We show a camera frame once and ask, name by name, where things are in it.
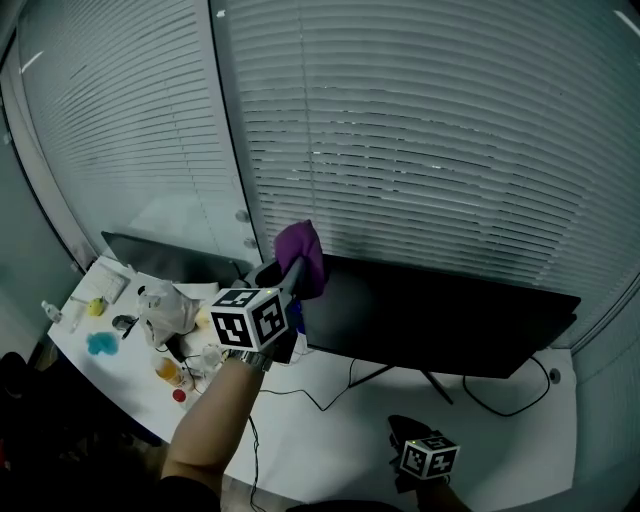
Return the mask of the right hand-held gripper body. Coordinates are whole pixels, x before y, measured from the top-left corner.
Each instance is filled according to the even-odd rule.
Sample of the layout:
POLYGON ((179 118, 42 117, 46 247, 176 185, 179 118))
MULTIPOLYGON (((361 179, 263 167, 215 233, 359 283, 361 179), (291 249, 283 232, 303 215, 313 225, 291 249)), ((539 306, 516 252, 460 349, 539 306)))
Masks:
POLYGON ((442 435, 406 440, 399 455, 391 461, 396 474, 395 487, 403 494, 431 480, 450 480, 460 446, 442 435))

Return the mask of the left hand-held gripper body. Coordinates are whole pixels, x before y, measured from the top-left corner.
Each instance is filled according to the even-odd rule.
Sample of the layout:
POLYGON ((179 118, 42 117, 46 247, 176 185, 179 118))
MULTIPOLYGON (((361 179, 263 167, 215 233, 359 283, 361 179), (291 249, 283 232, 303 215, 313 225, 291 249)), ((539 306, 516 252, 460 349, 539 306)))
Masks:
POLYGON ((295 297, 280 288, 222 288, 209 304, 209 320, 223 350, 270 352, 288 364, 297 344, 295 297))

